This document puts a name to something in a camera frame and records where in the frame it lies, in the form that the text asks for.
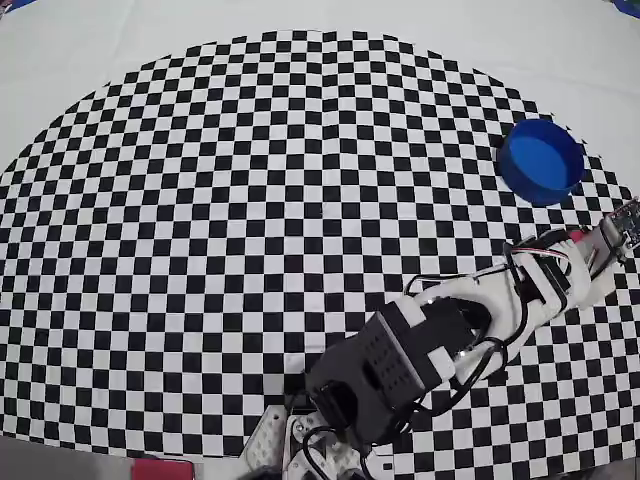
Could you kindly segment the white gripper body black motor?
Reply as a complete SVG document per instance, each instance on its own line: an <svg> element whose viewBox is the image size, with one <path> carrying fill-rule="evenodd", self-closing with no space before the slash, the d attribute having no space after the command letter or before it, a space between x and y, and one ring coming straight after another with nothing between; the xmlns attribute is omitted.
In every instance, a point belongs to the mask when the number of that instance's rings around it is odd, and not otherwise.
<svg viewBox="0 0 640 480"><path fill-rule="evenodd" d="M540 237L530 237L519 243L519 253L533 257L542 270L540 293L549 284L562 308L582 306L587 299L591 278L582 255L582 232L545 232ZM580 250L580 259L571 260L557 244L572 239Z"/></svg>

